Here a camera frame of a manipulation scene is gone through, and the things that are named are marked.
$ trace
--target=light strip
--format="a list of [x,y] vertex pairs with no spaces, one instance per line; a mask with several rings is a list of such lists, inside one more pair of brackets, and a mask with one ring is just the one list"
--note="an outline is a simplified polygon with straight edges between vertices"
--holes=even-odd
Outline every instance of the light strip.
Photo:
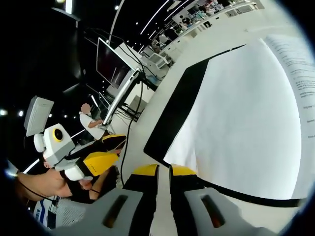
[[144,45],[140,48],[139,53],[141,52],[141,50],[144,48]]
[[150,35],[149,39],[151,39],[151,37],[153,36],[153,34],[155,34],[156,30]]
[[77,135],[81,134],[84,130],[81,130],[79,133],[77,133],[77,134],[73,135],[71,138],[74,138],[75,136],[77,136]]
[[115,18],[114,18],[114,21],[113,21],[113,24],[112,24],[112,27],[110,29],[110,35],[109,35],[109,43],[111,42],[112,40],[112,34],[114,32],[114,28],[115,28],[115,24],[116,24],[116,21],[117,21],[117,18],[118,18],[118,15],[120,13],[120,10],[122,9],[123,7],[123,4],[124,4],[125,0],[122,0],[121,3],[119,4],[119,8],[118,8],[118,11],[116,11],[116,15],[115,15]]
[[26,168],[26,170],[23,171],[24,174],[26,174],[28,171],[30,171],[31,168],[34,167],[34,165],[36,165],[39,162],[39,159],[37,159],[36,161],[34,161],[29,167]]
[[157,12],[153,15],[153,17],[148,21],[148,23],[146,24],[146,26],[144,26],[143,30],[141,31],[140,34],[143,33],[143,31],[148,27],[149,23],[153,20],[153,18],[158,14],[159,11],[162,10],[162,8],[169,2],[169,0],[167,0],[158,10]]
[[72,14],[72,0],[65,1],[65,11],[68,14]]
[[92,98],[93,102],[95,103],[95,105],[98,107],[98,104],[96,103],[95,98],[94,98],[93,95],[91,95],[91,98]]
[[168,17],[166,17],[166,19],[164,21],[166,21],[171,15],[174,14],[175,11],[177,11],[182,5],[184,5],[186,2],[188,2],[189,0],[186,0],[184,3],[180,4],[179,7],[177,7]]

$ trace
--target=man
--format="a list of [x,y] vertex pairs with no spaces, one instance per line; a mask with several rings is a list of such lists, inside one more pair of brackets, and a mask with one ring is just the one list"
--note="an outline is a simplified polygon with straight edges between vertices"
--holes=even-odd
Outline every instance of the man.
[[170,44],[172,41],[166,37],[163,33],[158,37],[159,38],[159,41],[165,45],[168,45]]
[[188,17],[183,17],[182,15],[180,16],[180,18],[182,19],[182,23],[186,26],[191,24],[191,20]]
[[168,28],[165,30],[165,36],[174,41],[178,37],[178,34],[173,28]]
[[81,107],[80,121],[83,127],[96,139],[99,140],[104,136],[105,130],[100,127],[103,123],[101,119],[94,120],[91,118],[91,107],[85,103]]

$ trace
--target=chair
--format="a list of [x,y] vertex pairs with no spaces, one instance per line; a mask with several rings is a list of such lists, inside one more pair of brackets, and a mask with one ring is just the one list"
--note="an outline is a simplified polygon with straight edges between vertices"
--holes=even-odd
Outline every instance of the chair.
[[159,70],[161,70],[161,68],[163,66],[168,65],[171,62],[171,61],[168,61],[166,59],[166,54],[165,53],[164,54],[162,53],[162,55],[159,55],[157,53],[153,53],[149,57],[149,61],[151,61],[153,64],[155,64]]

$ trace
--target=white robot part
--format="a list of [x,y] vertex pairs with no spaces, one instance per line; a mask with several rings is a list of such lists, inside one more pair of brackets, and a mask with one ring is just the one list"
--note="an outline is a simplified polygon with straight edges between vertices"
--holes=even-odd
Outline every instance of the white robot part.
[[70,135],[61,124],[45,129],[44,142],[46,144],[44,158],[50,166],[55,166],[62,161],[75,147]]
[[34,135],[34,145],[35,149],[38,152],[44,152],[45,151],[45,141],[44,141],[44,135],[43,134],[35,134]]
[[77,165],[66,169],[64,173],[69,178],[69,180],[72,181],[84,179],[84,174]]

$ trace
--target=yellow robot part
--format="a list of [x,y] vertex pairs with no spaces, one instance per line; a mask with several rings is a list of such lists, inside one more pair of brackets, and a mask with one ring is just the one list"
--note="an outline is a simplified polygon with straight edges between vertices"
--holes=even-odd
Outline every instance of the yellow robot part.
[[98,176],[107,171],[117,160],[117,154],[97,151],[89,154],[83,162],[94,176]]
[[156,173],[156,169],[158,167],[158,164],[152,164],[147,166],[141,166],[134,170],[134,175],[139,176],[154,176]]
[[195,175],[195,171],[189,169],[186,166],[180,166],[176,164],[172,164],[173,176],[190,176]]

